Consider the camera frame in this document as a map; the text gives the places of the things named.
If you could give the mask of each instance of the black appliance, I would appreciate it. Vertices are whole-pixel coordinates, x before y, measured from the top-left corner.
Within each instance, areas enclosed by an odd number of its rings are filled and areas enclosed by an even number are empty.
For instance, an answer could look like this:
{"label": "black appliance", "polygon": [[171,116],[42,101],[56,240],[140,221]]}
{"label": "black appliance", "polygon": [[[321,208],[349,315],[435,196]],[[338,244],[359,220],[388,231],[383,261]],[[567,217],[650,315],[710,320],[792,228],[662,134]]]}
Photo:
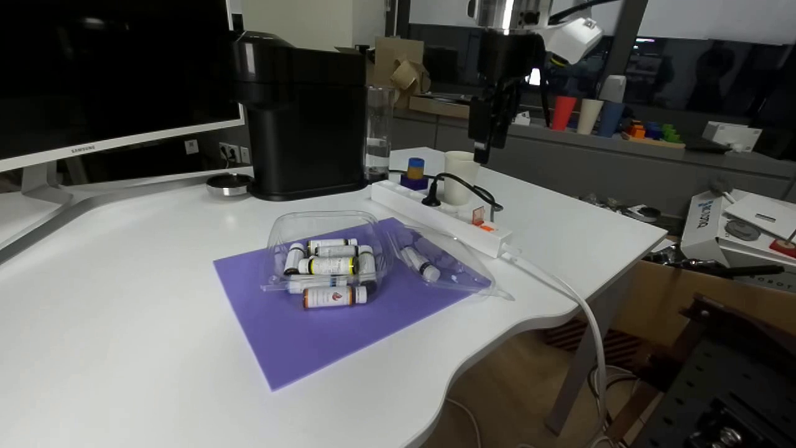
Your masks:
{"label": "black appliance", "polygon": [[234,54],[252,139],[252,193],[300,198],[362,190],[366,53],[302,50],[246,33]]}

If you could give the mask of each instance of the monitor stand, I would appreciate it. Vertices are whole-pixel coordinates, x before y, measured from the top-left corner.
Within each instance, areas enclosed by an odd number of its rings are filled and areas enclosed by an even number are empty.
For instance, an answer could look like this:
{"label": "monitor stand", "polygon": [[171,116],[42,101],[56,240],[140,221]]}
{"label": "monitor stand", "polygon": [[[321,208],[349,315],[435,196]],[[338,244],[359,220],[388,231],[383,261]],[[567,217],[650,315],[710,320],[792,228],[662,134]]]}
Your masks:
{"label": "monitor stand", "polygon": [[56,215],[50,215],[50,220],[33,226],[22,237],[17,237],[7,244],[0,242],[0,264],[10,261],[12,256],[22,253],[33,244],[42,242],[45,237],[56,235],[65,225],[74,221],[77,217],[82,217],[97,206],[135,198],[135,196],[159,193],[159,192],[169,192],[169,190],[183,190],[183,187],[191,187],[191,185],[205,185],[208,180],[209,180],[209,174],[196,174],[189,180],[119,187],[107,193],[77,198],[73,192],[67,192],[60,185],[56,162],[27,166],[27,170],[22,170],[22,193],[33,196],[33,198],[42,198],[42,201],[56,201],[60,206],[56,208]]}

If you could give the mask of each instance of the floor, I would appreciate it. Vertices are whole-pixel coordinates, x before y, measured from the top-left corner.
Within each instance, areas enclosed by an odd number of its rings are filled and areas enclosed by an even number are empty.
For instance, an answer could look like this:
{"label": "floor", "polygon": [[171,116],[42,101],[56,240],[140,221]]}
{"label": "floor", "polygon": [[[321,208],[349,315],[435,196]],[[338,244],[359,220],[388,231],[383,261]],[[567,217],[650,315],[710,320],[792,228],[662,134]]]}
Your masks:
{"label": "floor", "polygon": [[[484,448],[579,448],[597,436],[597,405],[587,389],[563,436],[546,427],[547,411],[566,380],[573,354],[542,343],[537,333],[523,333],[465,370],[448,399],[471,408],[484,432]],[[618,414],[635,383],[618,383],[607,405]],[[446,405],[426,448],[475,448],[475,431],[467,416]]]}

